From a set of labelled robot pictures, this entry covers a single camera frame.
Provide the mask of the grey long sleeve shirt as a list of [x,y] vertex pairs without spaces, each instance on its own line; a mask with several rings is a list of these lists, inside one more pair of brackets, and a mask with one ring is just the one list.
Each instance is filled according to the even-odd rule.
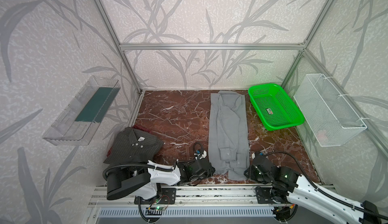
[[217,174],[243,181],[250,165],[245,96],[232,91],[211,94],[209,161]]

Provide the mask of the green plastic basket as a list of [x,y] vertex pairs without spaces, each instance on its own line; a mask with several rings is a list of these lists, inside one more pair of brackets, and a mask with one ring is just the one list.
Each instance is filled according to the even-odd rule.
[[[263,126],[268,131],[296,127],[305,122],[299,107],[285,90],[275,83],[252,86],[248,89],[248,95]],[[267,113],[267,108],[273,111],[272,115]]]

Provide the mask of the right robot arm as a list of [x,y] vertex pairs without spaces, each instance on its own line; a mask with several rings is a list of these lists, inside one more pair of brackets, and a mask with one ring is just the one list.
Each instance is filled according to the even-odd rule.
[[278,204],[288,204],[287,218],[278,218],[286,223],[295,215],[291,208],[303,207],[334,224],[380,224],[387,216],[381,215],[375,204],[358,202],[336,194],[313,182],[295,156],[292,157],[299,171],[288,166],[278,167],[268,159],[269,154],[255,152],[252,163],[245,170],[248,180],[258,184],[268,184],[269,191],[256,188],[258,200],[269,200]]

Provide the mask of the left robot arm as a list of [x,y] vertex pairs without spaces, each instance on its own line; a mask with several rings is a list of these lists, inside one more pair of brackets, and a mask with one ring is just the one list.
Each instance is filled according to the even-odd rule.
[[103,171],[107,184],[107,200],[135,195],[144,200],[161,194],[160,185],[181,186],[213,176],[215,168],[206,158],[176,162],[172,166],[147,162],[109,165]]

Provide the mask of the dark striped folded shirt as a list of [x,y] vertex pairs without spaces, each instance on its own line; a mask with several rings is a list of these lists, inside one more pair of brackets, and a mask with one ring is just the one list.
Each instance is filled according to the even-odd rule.
[[110,153],[104,160],[105,164],[129,162],[147,162],[164,145],[158,137],[134,128],[125,128],[119,132],[110,149]]

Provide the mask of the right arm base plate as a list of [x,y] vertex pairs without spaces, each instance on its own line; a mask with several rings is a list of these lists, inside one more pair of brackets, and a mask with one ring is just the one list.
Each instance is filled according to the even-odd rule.
[[257,186],[255,188],[256,198],[259,204],[284,204],[291,205],[287,195],[270,187]]

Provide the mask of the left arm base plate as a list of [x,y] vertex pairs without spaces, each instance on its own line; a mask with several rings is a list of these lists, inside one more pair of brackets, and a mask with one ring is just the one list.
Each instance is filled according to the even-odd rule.
[[138,196],[135,196],[134,203],[138,204],[139,201],[141,205],[145,204],[174,204],[176,200],[176,188],[162,188],[161,193],[157,194],[155,197],[149,199],[149,200],[144,200],[141,199]]

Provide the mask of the clear plastic wall tray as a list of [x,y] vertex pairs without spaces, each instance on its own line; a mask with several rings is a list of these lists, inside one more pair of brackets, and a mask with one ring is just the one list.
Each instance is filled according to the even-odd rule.
[[117,79],[91,76],[42,138],[55,146],[87,146],[120,89]]

